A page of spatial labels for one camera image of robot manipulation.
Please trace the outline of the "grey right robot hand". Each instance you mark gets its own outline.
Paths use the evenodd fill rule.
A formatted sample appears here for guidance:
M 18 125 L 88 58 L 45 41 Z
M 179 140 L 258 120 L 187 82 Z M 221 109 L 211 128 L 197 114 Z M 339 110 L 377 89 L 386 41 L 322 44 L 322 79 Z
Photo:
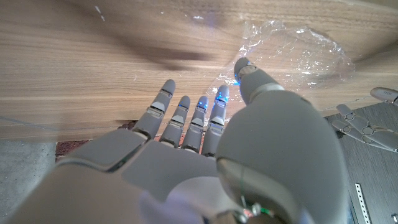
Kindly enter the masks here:
M 347 223 L 340 144 L 312 104 L 248 59 L 234 67 L 245 107 L 226 120 L 221 86 L 187 121 L 164 83 L 136 124 L 64 157 L 9 223 Z

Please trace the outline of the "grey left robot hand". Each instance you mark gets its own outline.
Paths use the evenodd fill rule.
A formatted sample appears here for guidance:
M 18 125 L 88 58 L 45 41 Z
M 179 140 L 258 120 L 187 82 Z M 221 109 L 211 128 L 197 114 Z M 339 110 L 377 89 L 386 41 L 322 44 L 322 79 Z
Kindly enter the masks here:
M 372 124 L 345 104 L 336 109 L 345 120 L 332 122 L 337 130 L 367 145 L 397 153 L 397 132 Z

